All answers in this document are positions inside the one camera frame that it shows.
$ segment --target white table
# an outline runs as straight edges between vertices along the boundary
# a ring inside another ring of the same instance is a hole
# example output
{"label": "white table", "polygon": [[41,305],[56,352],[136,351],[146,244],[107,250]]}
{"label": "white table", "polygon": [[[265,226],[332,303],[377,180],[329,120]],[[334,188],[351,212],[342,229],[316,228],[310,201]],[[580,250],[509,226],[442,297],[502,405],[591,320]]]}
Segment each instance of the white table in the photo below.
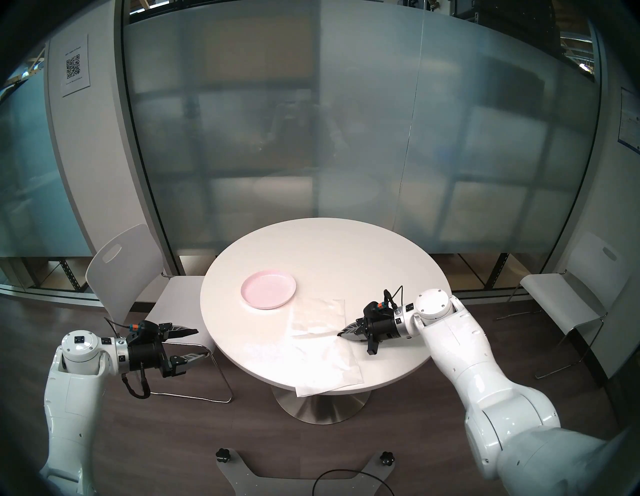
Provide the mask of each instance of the white table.
{"label": "white table", "polygon": [[[274,310],[256,310],[240,296],[254,272],[278,269],[296,280],[296,294]],[[363,384],[323,395],[298,398],[292,364],[281,353],[291,305],[297,296],[344,300],[346,323],[362,317],[371,301],[404,286],[404,304],[424,289],[451,294],[436,262],[416,244],[387,229],[353,220],[307,218],[258,229],[238,239],[211,264],[200,293],[202,318],[229,360],[274,386],[280,405],[314,424],[331,424],[354,415],[369,392],[409,375],[430,355],[421,338],[386,340],[377,355],[367,344],[350,342]],[[400,295],[396,303],[400,304]]]}

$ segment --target knob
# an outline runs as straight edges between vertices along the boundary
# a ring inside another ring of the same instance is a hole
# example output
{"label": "knob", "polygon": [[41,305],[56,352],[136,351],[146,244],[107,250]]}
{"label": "knob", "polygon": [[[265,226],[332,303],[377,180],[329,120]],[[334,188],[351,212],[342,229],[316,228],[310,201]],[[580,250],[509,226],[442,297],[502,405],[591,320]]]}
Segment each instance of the knob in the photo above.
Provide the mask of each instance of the knob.
{"label": "knob", "polygon": [[225,448],[220,448],[216,451],[216,460],[220,463],[226,463],[231,460],[231,455],[229,454],[229,450]]}
{"label": "knob", "polygon": [[396,459],[394,458],[394,454],[390,451],[383,451],[380,455],[380,461],[382,462],[382,465],[386,465],[387,467],[391,467],[391,465],[394,464],[395,460]]}

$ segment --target chair backrest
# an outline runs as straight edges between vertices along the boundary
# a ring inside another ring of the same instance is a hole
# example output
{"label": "chair backrest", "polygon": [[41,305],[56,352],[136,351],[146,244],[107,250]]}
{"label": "chair backrest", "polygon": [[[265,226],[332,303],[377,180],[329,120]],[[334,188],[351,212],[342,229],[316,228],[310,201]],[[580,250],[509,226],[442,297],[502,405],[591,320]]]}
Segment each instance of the chair backrest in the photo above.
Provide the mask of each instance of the chair backrest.
{"label": "chair backrest", "polygon": [[611,245],[585,232],[575,246],[566,269],[586,285],[606,310],[624,288],[631,270]]}
{"label": "chair backrest", "polygon": [[86,270],[86,281],[107,309],[122,323],[151,281],[163,271],[163,259],[146,224],[138,224],[105,244]]}

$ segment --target glass partition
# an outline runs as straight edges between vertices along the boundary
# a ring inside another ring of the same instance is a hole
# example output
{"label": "glass partition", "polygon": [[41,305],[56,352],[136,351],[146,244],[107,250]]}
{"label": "glass partition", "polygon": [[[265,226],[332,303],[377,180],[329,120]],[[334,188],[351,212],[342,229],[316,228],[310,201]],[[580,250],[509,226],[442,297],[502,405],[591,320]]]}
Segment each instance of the glass partition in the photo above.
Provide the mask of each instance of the glass partition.
{"label": "glass partition", "polygon": [[429,11],[241,0],[135,22],[124,42],[143,166],[181,256],[332,216],[464,253],[443,258],[460,274],[470,253],[521,271],[508,253],[546,259],[595,133],[598,85],[576,64]]}
{"label": "glass partition", "polygon": [[31,72],[0,100],[0,284],[80,291],[91,251],[54,156],[44,73]]}

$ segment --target metal table base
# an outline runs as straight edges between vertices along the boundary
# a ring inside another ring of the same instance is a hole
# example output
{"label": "metal table base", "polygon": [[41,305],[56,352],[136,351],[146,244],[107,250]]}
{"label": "metal table base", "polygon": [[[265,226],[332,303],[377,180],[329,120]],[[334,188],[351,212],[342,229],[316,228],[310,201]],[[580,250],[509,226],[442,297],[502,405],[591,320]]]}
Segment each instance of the metal table base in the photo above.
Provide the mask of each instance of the metal table base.
{"label": "metal table base", "polygon": [[[227,462],[216,461],[218,468],[236,491],[236,496],[304,496],[311,495],[315,479],[273,479],[258,477],[244,464],[235,450],[229,449]],[[385,480],[395,467],[383,465],[382,452],[376,453],[362,469],[381,480]],[[380,482],[372,477],[357,474],[351,479],[320,479],[316,485],[316,496],[373,496]]]}
{"label": "metal table base", "polygon": [[356,394],[307,396],[298,398],[295,391],[271,386],[280,406],[292,417],[307,424],[327,425],[342,422],[360,411],[371,395]]}

